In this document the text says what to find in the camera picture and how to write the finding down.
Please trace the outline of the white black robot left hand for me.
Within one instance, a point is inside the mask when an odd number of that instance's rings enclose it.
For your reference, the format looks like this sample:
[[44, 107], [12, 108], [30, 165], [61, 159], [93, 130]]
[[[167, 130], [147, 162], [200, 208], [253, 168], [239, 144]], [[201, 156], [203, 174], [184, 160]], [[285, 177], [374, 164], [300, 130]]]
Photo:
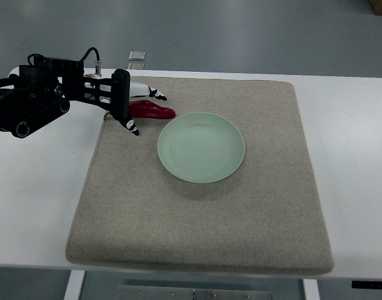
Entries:
[[[120, 119], [131, 117], [129, 102], [145, 100], [145, 97], [162, 101], [167, 100], [167, 97], [159, 90], [147, 84], [131, 81], [129, 73], [122, 69], [116, 70], [110, 78], [96, 74], [86, 74], [84, 76], [84, 96], [81, 101], [99, 106], [106, 111], [106, 116], [110, 115], [113, 119], [114, 117]], [[118, 122], [137, 136], [139, 130], [134, 121], [136, 118], [138, 117]]]

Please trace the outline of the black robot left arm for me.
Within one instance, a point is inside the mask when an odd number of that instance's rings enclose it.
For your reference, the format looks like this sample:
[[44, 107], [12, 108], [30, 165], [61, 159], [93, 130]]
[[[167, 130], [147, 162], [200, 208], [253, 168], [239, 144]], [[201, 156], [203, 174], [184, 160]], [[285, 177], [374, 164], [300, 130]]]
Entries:
[[30, 54], [18, 74], [0, 79], [0, 131], [25, 138], [66, 114], [71, 102], [102, 108], [128, 131], [138, 134], [129, 110], [130, 75], [117, 69], [101, 78], [84, 73], [88, 53], [75, 61]]

